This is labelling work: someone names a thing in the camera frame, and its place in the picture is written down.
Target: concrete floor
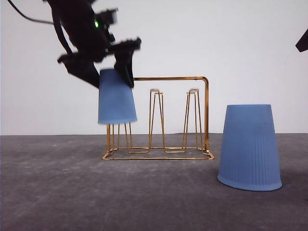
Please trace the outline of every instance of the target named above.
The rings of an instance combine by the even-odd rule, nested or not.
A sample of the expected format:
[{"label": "concrete floor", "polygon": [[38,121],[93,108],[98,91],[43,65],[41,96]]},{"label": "concrete floor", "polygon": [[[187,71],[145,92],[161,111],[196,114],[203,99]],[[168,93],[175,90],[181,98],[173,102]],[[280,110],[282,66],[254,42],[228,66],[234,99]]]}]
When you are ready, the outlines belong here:
[{"label": "concrete floor", "polygon": [[2,230],[308,230],[308,134],[277,135],[283,187],[272,192],[217,180],[221,137],[204,161],[102,161],[100,135],[1,137]]}]

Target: blue plastic cup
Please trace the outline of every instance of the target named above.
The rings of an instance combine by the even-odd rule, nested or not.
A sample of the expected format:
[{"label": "blue plastic cup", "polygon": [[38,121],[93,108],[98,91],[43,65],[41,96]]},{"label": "blue plastic cup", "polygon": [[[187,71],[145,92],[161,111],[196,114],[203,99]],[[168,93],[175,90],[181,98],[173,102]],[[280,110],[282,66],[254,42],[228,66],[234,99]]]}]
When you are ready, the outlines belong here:
[{"label": "blue plastic cup", "polygon": [[227,106],[218,180],[251,191],[282,186],[269,104]]},{"label": "blue plastic cup", "polygon": [[134,97],[130,86],[115,69],[101,70],[98,123],[120,124],[136,120]]}]

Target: gold metal rack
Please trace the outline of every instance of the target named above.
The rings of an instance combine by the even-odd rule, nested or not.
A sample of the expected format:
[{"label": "gold metal rack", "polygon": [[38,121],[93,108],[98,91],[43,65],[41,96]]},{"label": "gold metal rack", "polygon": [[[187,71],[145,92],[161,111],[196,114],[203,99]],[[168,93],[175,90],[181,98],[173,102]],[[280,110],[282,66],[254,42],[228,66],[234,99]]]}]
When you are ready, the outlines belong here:
[{"label": "gold metal rack", "polygon": [[[202,132],[201,125],[201,109],[200,109],[200,99],[199,99],[199,89],[193,88],[187,92],[186,98],[186,110],[185,110],[185,121],[184,121],[184,131],[182,135],[181,147],[167,147],[165,139],[165,128],[164,128],[164,96],[159,89],[150,89],[150,112],[149,112],[149,139],[148,146],[135,147],[133,146],[133,138],[131,133],[131,124],[129,123],[129,138],[128,138],[128,128],[124,124],[125,128],[125,140],[126,147],[120,147],[120,125],[117,125],[117,141],[115,143],[115,125],[107,124],[107,151],[102,157],[102,160],[212,160],[215,157],[211,154],[209,150],[209,137],[208,137],[208,80],[206,77],[138,77],[134,78],[135,81],[162,81],[162,80],[202,80],[205,83],[205,103],[204,103],[204,133]],[[159,113],[161,119],[162,127],[162,140],[163,147],[152,147],[153,138],[153,122],[154,122],[154,109],[156,96],[159,101]],[[189,119],[189,107],[190,98],[194,97],[194,119],[195,119],[195,135],[196,135],[196,146],[187,147],[187,137],[188,137],[188,119]],[[199,132],[197,131],[197,108],[199,115]],[[197,149],[200,151],[202,157],[125,157],[125,158],[110,158],[110,156],[115,154],[115,151],[120,149],[126,149],[128,154],[148,154],[152,149],[162,149],[164,153],[185,153],[187,149]]]}]

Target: ribbed cup surface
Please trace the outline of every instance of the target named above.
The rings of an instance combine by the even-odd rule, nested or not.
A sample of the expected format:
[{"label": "ribbed cup surface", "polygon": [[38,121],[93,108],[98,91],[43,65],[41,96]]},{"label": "ribbed cup surface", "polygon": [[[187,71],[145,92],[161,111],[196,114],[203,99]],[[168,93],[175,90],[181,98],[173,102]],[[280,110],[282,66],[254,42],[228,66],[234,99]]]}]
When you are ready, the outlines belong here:
[{"label": "ribbed cup surface", "polygon": [[227,106],[218,180],[252,191],[282,186],[269,104]]},{"label": "ribbed cup surface", "polygon": [[115,69],[101,70],[98,123],[119,124],[136,120],[131,88]]}]

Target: white wall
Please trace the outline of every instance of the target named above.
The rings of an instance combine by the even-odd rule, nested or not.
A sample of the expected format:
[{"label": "white wall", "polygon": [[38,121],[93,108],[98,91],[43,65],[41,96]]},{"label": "white wall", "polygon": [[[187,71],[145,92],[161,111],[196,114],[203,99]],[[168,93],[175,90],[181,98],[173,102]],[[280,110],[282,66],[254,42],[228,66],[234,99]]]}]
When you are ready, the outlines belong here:
[{"label": "white wall", "polygon": [[[49,5],[42,1],[14,3],[28,16],[51,20]],[[295,48],[308,27],[307,0],[97,0],[93,4],[97,12],[113,7],[119,8],[118,23],[111,27],[117,41],[142,39],[133,60],[136,77],[209,79],[210,132],[222,132],[226,105],[238,103],[270,103],[276,132],[308,132],[308,51],[299,53]],[[27,21],[1,1],[2,135],[105,132],[97,124],[98,91],[57,64],[61,53],[64,49],[52,26]],[[97,67],[112,67],[113,62],[110,57]],[[190,85],[160,87],[171,90],[171,99],[172,93],[185,92]],[[146,103],[147,90],[142,87],[150,86],[136,87],[137,107]],[[167,132],[181,132],[184,101],[168,103]],[[147,116],[147,110],[142,105],[137,113]],[[146,119],[134,125],[135,133],[146,133],[142,121]]]}]

